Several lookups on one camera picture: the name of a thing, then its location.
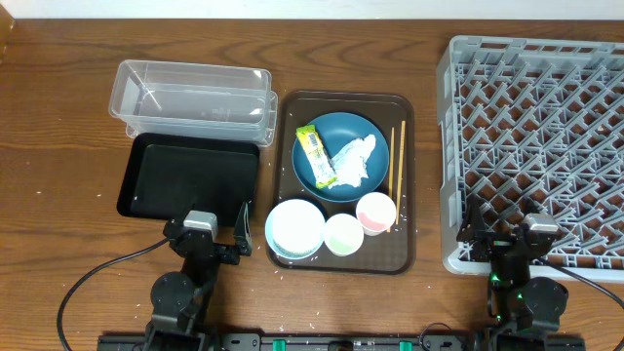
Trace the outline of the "light blue white bowl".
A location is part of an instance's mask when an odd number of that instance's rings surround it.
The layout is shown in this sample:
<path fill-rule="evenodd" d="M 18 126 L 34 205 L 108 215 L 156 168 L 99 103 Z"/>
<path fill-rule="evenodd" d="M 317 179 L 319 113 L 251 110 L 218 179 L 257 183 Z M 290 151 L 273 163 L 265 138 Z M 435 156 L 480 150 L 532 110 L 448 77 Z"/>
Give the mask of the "light blue white bowl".
<path fill-rule="evenodd" d="M 317 206 L 306 200 L 290 199 L 269 213 L 264 227 L 265 239 L 277 256 L 303 259 L 322 246 L 325 223 Z"/>

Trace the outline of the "white cup pink inside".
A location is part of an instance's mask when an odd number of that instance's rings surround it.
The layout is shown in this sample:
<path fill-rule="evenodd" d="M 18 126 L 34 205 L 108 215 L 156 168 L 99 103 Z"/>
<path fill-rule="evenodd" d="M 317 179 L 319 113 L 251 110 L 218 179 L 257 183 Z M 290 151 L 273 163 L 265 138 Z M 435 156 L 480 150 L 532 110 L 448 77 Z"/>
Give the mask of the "white cup pink inside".
<path fill-rule="evenodd" d="M 356 205 L 356 218 L 368 236 L 388 231 L 396 221 L 396 205 L 386 194 L 372 192 L 363 196 Z"/>

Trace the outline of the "white cup green inside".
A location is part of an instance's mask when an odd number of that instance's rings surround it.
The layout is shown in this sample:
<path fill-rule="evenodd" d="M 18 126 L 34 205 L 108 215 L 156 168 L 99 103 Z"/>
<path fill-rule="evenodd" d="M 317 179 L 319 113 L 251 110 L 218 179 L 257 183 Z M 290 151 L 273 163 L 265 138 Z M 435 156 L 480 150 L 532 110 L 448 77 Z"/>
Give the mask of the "white cup green inside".
<path fill-rule="evenodd" d="M 364 242 L 364 230 L 358 219 L 351 214 L 335 214 L 330 217 L 323 231 L 324 242 L 337 256 L 355 253 Z"/>

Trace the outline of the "yellow green snack wrapper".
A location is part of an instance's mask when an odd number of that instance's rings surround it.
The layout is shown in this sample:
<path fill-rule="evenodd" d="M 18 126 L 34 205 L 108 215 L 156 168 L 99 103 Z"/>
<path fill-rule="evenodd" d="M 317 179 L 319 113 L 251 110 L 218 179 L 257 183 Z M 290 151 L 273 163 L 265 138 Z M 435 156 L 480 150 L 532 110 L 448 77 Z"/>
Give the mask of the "yellow green snack wrapper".
<path fill-rule="evenodd" d="M 315 186 L 318 189 L 323 189 L 336 182 L 337 174 L 315 126 L 299 127 L 295 133 L 311 166 L 315 177 Z"/>

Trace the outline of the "white tissue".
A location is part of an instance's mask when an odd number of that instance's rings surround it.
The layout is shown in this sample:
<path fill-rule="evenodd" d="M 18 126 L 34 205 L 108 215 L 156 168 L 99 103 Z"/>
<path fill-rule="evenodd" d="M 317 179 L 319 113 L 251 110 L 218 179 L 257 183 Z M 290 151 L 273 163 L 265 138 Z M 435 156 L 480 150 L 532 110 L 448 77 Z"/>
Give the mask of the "white tissue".
<path fill-rule="evenodd" d="M 339 185 L 360 187 L 363 178 L 368 178 L 367 161 L 376 146 L 374 135 L 355 138 L 331 158 L 331 166 L 336 173 L 336 181 L 329 188 Z"/>

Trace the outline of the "dark blue plate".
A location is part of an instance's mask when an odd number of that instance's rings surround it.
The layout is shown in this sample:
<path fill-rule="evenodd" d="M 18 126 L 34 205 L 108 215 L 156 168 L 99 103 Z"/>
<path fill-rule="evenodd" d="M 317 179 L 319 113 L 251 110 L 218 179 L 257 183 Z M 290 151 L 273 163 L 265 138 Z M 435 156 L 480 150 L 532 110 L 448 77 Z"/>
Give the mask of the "dark blue plate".
<path fill-rule="evenodd" d="M 322 144 L 331 157 L 348 142 L 369 135 L 375 137 L 375 147 L 366 162 L 368 177 L 362 179 L 359 187 L 338 185 L 332 189 L 318 189 L 315 186 L 316 179 L 312 168 L 296 139 L 292 147 L 292 167 L 304 189 L 325 201 L 348 203 L 359 200 L 382 184 L 389 168 L 389 147 L 384 135 L 374 123 L 357 114 L 332 112 L 313 119 L 309 125 L 315 126 Z"/>

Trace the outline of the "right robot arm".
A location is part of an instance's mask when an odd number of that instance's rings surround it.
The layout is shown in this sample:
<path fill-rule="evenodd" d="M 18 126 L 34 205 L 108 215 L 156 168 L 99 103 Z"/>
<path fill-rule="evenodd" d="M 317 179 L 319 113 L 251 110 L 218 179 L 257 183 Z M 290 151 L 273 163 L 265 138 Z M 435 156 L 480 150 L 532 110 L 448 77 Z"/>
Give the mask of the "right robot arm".
<path fill-rule="evenodd" d="M 497 321 L 476 331 L 471 350 L 546 350 L 548 335 L 560 327 L 567 289 L 547 277 L 533 277 L 530 264 L 550 251 L 559 226 L 535 203 L 512 231 L 487 228 L 479 201 L 471 196 L 456 240 L 472 245 L 489 262 L 487 312 Z"/>

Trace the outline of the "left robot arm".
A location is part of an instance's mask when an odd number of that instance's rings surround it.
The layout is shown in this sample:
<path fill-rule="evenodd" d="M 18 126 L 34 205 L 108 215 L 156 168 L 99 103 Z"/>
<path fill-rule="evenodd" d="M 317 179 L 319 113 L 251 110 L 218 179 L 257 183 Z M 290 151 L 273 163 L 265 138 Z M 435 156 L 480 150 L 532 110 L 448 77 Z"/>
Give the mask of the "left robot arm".
<path fill-rule="evenodd" d="M 153 312 L 146 327 L 145 350 L 222 348 L 218 331 L 203 323 L 219 267 L 237 265 L 243 256 L 252 254 L 249 204 L 243 203 L 237 215 L 233 244 L 218 243 L 216 230 L 214 214 L 193 210 L 165 224 L 163 234 L 184 262 L 180 270 L 162 275 L 152 286 Z"/>

